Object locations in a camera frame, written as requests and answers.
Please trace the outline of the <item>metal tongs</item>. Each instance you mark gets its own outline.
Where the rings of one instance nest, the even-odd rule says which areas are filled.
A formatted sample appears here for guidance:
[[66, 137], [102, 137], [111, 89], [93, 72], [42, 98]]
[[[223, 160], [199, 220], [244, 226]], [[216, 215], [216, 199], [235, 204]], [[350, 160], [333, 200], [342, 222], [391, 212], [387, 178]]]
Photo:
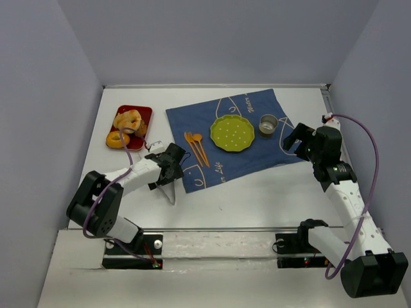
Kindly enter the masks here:
[[148, 184], [148, 187], [151, 191], [160, 192], [168, 201], [170, 205], [175, 205], [176, 194], [175, 194], [175, 184], [171, 182], [166, 185], [157, 185], [155, 183]]

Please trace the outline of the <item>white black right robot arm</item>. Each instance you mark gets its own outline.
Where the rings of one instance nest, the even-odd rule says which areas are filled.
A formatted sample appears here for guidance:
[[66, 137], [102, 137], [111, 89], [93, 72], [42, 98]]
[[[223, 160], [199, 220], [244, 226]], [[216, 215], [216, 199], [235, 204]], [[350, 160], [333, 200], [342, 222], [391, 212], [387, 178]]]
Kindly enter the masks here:
[[369, 214], [352, 167], [341, 159], [340, 123], [332, 119], [317, 129], [299, 123], [284, 139], [283, 148], [289, 150], [297, 141], [296, 156], [312, 163], [314, 177], [351, 240], [340, 240], [321, 219], [307, 219], [277, 251], [323, 254], [351, 298], [397, 293], [408, 268], [407, 257], [384, 239]]

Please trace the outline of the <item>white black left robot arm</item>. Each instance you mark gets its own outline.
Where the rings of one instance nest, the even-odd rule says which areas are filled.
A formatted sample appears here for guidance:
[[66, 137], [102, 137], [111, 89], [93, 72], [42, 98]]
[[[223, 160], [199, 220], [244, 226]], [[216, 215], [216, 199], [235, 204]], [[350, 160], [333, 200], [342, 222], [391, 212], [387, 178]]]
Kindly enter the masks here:
[[66, 211], [66, 216], [83, 228], [85, 237], [111, 239], [130, 255], [137, 255], [144, 231], [118, 215], [122, 198], [142, 186], [154, 190], [184, 175], [180, 163], [186, 152], [174, 143], [167, 148], [159, 142], [156, 146], [124, 169], [85, 175]]

